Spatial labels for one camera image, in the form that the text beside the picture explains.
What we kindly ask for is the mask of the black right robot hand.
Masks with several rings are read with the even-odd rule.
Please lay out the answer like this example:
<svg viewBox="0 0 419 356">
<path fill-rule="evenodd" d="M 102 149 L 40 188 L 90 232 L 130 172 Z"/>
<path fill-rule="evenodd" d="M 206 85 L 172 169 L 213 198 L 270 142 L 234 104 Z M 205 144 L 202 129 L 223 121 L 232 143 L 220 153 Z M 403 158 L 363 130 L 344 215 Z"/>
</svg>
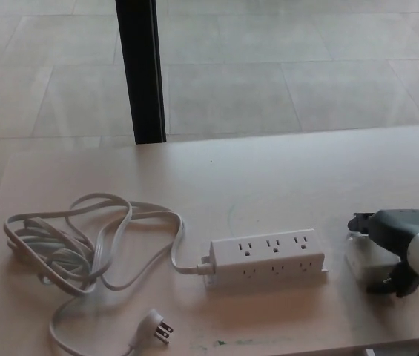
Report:
<svg viewBox="0 0 419 356">
<path fill-rule="evenodd" d="M 367 284 L 369 294 L 402 298 L 419 286 L 419 209 L 384 209 L 356 213 L 348 230 L 366 235 L 373 243 L 400 258 L 387 277 Z"/>
</svg>

